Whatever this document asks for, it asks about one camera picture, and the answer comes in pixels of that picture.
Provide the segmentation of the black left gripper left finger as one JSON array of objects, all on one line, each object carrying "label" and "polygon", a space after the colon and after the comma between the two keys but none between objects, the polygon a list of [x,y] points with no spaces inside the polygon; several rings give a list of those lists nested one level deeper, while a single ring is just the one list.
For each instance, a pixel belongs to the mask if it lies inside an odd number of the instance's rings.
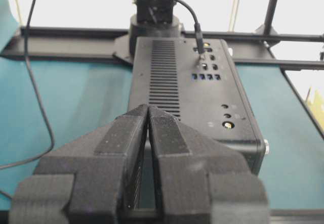
[{"label": "black left gripper left finger", "polygon": [[139,205],[145,104],[43,156],[11,202],[12,223],[116,223]]}]

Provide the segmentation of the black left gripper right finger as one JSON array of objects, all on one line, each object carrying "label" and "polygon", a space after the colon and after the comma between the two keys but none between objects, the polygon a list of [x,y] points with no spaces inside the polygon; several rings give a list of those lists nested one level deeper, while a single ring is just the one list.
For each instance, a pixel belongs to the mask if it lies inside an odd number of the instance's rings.
[{"label": "black left gripper right finger", "polygon": [[164,223],[268,223],[244,156],[156,107],[148,109],[156,201]]}]

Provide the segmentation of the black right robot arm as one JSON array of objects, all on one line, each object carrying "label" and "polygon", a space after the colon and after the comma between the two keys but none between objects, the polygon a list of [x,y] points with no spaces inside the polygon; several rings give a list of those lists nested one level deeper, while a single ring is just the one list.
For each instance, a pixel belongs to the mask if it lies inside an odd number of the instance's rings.
[{"label": "black right robot arm", "polygon": [[135,55],[138,37],[179,37],[180,21],[173,15],[175,0],[134,0],[137,12],[131,17],[129,49]]}]

